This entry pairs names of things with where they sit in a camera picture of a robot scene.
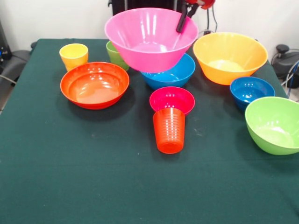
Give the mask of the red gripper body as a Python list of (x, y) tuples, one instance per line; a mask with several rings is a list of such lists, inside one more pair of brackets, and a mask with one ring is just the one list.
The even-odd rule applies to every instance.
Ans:
[(202, 9), (209, 9), (215, 3), (215, 0), (186, 0), (186, 3), (190, 5), (199, 6)]

